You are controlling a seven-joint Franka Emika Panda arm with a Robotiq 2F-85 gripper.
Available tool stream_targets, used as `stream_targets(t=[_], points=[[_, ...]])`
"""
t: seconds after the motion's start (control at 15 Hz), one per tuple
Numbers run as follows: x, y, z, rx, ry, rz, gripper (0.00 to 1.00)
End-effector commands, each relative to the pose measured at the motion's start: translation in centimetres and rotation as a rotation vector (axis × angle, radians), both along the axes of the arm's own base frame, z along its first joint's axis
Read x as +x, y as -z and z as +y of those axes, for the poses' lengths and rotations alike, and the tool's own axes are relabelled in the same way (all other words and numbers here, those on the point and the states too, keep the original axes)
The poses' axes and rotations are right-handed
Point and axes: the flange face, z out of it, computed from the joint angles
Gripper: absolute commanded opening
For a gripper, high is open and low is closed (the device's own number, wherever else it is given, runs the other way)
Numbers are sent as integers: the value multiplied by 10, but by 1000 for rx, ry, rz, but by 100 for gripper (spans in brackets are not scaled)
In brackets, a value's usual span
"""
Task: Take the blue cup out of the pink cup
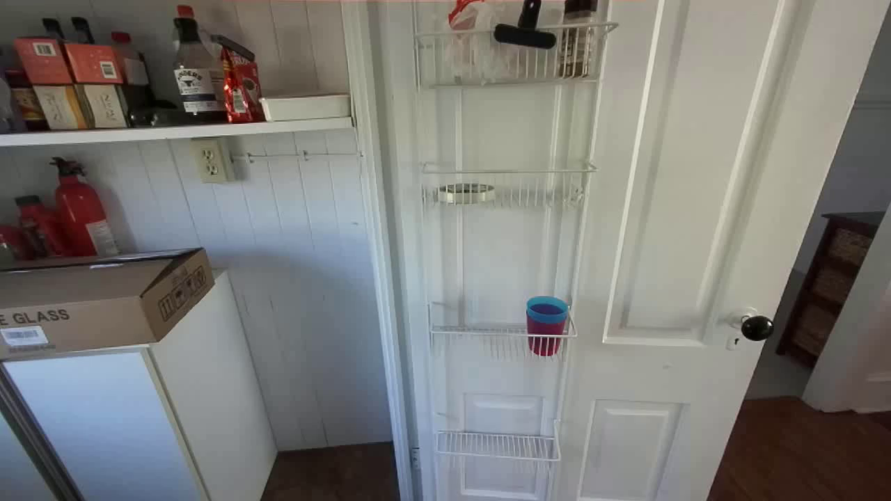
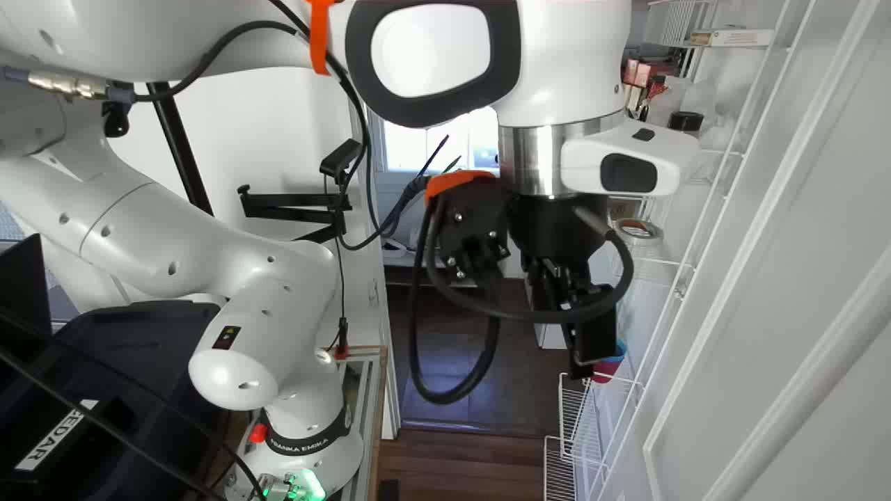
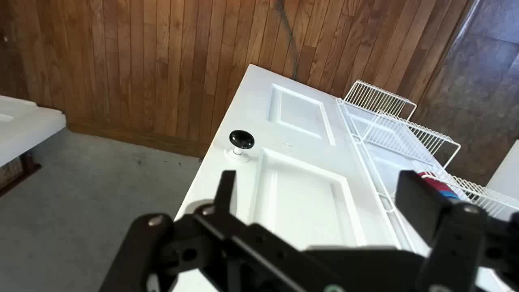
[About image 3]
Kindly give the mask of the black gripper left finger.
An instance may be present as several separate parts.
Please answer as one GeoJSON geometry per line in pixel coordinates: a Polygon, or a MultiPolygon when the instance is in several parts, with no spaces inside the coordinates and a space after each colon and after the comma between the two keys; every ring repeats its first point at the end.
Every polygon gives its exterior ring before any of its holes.
{"type": "Polygon", "coordinates": [[[231,204],[235,193],[235,178],[235,170],[224,170],[221,173],[214,198],[195,211],[198,222],[222,224],[234,220],[231,204]]]}

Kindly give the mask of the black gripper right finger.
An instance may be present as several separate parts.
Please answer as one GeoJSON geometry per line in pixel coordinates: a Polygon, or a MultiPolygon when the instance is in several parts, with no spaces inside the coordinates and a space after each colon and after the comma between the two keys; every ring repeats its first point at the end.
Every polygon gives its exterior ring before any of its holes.
{"type": "Polygon", "coordinates": [[[487,212],[459,198],[446,183],[415,170],[401,170],[396,206],[428,253],[438,246],[482,251],[487,212]]]}

